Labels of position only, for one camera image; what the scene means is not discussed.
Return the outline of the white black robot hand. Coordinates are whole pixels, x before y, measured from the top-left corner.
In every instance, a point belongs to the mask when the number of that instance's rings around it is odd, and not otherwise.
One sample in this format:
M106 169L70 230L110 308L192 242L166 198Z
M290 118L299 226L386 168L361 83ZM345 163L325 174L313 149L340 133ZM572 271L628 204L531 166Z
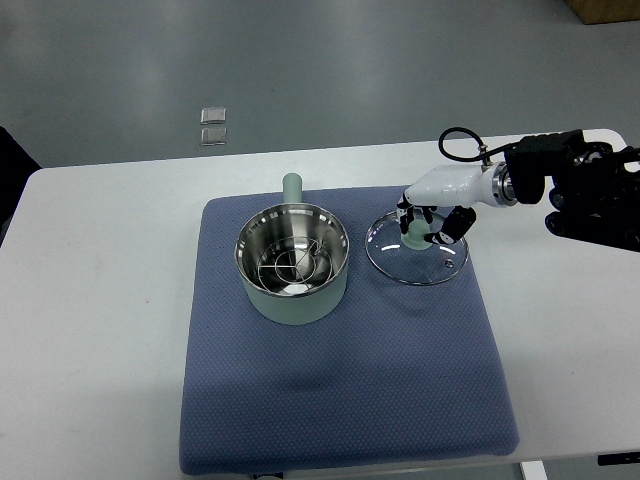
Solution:
M476 221L477 203L498 208L517 204L504 162L434 168L399 198L396 218L403 244L424 250L459 242Z

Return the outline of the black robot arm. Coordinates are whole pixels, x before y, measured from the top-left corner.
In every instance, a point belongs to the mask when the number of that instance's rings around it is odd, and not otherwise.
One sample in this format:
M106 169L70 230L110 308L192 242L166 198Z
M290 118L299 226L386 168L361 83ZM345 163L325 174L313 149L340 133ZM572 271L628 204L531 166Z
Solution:
M536 204L544 196L554 211L550 233L563 238L639 250L639 150L616 152L588 142L581 130L526 136L504 152L515 199Z

